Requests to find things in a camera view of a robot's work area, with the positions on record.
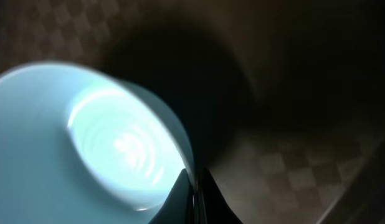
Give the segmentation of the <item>light blue bowl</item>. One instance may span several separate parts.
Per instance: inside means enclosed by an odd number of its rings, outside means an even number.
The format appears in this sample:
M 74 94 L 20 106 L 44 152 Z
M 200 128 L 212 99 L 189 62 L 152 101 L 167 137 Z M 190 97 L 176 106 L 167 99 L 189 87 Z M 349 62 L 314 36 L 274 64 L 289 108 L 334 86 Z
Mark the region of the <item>light blue bowl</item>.
M 146 88 L 88 67 L 0 74 L 0 224 L 149 223 L 185 169 L 188 135 Z

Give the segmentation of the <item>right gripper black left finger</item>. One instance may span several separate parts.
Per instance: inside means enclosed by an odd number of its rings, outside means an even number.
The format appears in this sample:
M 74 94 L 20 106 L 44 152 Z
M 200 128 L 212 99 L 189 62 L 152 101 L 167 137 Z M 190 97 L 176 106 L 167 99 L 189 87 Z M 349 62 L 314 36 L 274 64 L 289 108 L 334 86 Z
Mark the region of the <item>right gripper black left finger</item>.
M 188 173 L 183 169 L 165 203 L 149 224 L 194 223 L 193 188 Z

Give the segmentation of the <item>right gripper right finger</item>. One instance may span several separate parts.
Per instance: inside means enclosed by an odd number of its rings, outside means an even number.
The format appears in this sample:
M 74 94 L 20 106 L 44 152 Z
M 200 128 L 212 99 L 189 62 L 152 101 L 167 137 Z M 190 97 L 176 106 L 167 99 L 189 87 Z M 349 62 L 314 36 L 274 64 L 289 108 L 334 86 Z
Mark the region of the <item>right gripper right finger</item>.
M 213 176 L 203 169 L 198 180 L 199 222 L 204 224 L 242 224 L 228 206 Z

